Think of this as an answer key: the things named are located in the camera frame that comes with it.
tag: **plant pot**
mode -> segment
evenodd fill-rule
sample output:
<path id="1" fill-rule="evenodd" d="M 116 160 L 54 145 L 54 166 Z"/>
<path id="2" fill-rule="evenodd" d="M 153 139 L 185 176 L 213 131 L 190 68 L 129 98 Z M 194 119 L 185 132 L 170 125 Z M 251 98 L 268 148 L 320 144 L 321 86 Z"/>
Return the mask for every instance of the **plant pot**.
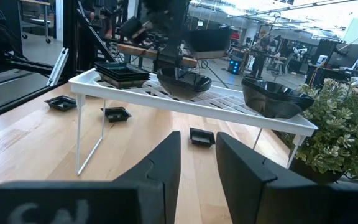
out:
<path id="1" fill-rule="evenodd" d="M 335 174 L 331 171 L 320 173 L 314 171 L 310 166 L 306 165 L 301 159 L 294 159 L 290 165 L 290 170 L 297 174 L 306 177 L 307 179 L 316 182 L 317 184 L 330 184 L 342 177 L 342 172 L 336 172 Z"/>

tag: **white wire rack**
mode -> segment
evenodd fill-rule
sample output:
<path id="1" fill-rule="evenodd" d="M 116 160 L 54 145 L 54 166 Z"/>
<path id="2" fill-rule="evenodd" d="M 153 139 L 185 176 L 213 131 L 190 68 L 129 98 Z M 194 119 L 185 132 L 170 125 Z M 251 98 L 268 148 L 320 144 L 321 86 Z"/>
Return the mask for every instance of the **white wire rack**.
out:
<path id="1" fill-rule="evenodd" d="M 87 72 L 70 79 L 69 82 L 71 83 L 71 91 L 76 93 L 78 108 L 78 135 L 76 152 L 76 172 L 78 175 L 84 169 L 103 139 L 104 125 L 102 123 L 101 137 L 89 154 L 88 158 L 85 160 L 84 164 L 80 167 L 79 154 L 81 114 L 82 107 L 85 103 L 85 95 L 104 98 L 105 101 L 103 108 L 106 106 L 106 99 L 111 99 L 260 127 L 257 140 L 263 128 L 296 134 L 293 142 L 295 144 L 295 150 L 291 155 L 288 166 L 291 163 L 298 146 L 303 142 L 305 137 L 311 136 L 314 131 L 318 129 L 314 124 L 300 115 L 291 119 L 265 118 L 245 105 L 244 97 L 241 91 L 212 86 L 206 93 L 193 98 L 192 100 L 177 98 L 167 93 L 161 87 L 156 75 L 154 74 L 151 74 L 150 80 L 145 82 L 142 88 L 130 88 L 126 90 L 118 90 L 113 88 L 108 83 L 100 82 L 100 76 L 95 69 L 88 70 Z"/>

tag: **black square tray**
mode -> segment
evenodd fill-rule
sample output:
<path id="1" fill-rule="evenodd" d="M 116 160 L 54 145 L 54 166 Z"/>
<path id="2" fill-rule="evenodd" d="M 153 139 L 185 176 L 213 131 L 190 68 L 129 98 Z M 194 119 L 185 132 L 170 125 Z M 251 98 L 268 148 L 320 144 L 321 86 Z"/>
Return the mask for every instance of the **black square tray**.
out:
<path id="1" fill-rule="evenodd" d="M 145 83 L 147 80 L 149 80 L 149 79 L 146 79 L 146 80 L 117 81 L 106 74 L 99 73 L 99 75 L 100 75 L 100 79 L 102 79 L 102 81 L 112 84 L 117 89 L 130 88 L 130 87 L 142 87 L 143 83 Z"/>
<path id="2" fill-rule="evenodd" d="M 97 70 L 104 70 L 114 77 L 149 76 L 150 73 L 129 63 L 95 63 Z"/>
<path id="3" fill-rule="evenodd" d="M 215 144 L 214 133 L 201 129 L 190 128 L 190 139 L 192 144 L 211 147 Z"/>
<path id="4" fill-rule="evenodd" d="M 68 96 L 58 96 L 44 102 L 49 104 L 49 107 L 60 111 L 68 111 L 77 107 L 75 99 Z"/>
<path id="5" fill-rule="evenodd" d="M 117 81 L 148 80 L 150 78 L 149 73 L 135 74 L 135 75 L 115 75 L 102 67 L 96 67 L 96 71 L 102 73 L 103 75 L 107 75 L 108 77 L 115 79 Z"/>
<path id="6" fill-rule="evenodd" d="M 127 121 L 132 115 L 123 107 L 106 108 L 106 117 L 110 123 Z"/>

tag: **stack of black trays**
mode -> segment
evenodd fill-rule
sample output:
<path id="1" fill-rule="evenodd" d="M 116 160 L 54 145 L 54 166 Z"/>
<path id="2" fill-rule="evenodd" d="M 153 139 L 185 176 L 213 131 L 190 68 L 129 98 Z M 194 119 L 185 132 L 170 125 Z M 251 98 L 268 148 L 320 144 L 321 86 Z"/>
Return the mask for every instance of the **stack of black trays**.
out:
<path id="1" fill-rule="evenodd" d="M 96 71 L 103 81 L 118 89 L 142 87 L 150 73 L 128 63 L 95 63 Z"/>

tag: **wooden board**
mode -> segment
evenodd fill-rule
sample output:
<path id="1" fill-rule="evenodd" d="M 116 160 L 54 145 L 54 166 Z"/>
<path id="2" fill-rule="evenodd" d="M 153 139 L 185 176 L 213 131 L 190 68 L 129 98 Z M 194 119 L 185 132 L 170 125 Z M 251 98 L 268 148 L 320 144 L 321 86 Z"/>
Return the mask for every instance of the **wooden board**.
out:
<path id="1" fill-rule="evenodd" d="M 126 44 L 118 44 L 117 49 L 124 54 L 129 55 L 140 55 L 141 57 L 146 57 L 150 59 L 155 59 L 157 57 L 157 51 L 152 49 L 144 49 L 142 47 L 135 47 Z M 186 67 L 195 68 L 197 66 L 197 60 L 192 58 L 183 58 L 183 65 Z"/>
<path id="2" fill-rule="evenodd" d="M 181 179 L 176 223 L 231 223 L 218 176 L 215 146 L 197 147 L 189 129 L 224 131 L 248 146 L 258 128 L 120 101 L 132 115 L 126 123 L 105 122 L 104 139 L 83 173 L 75 174 L 77 111 L 50 109 L 44 100 L 74 97 L 69 84 L 0 115 L 0 183 L 13 180 L 112 181 L 146 156 L 172 131 L 181 131 Z M 87 97 L 81 132 L 82 161 L 100 137 L 103 100 Z M 263 130 L 256 151 L 285 166 L 288 148 L 273 132 Z"/>
<path id="3" fill-rule="evenodd" d="M 43 4 L 46 6 L 50 6 L 49 2 L 42 2 L 42 1 L 37 1 L 37 0 L 20 0 L 20 1 L 25 1 L 25 2 L 30 2 L 30 3 L 34 3 L 34 4 Z"/>

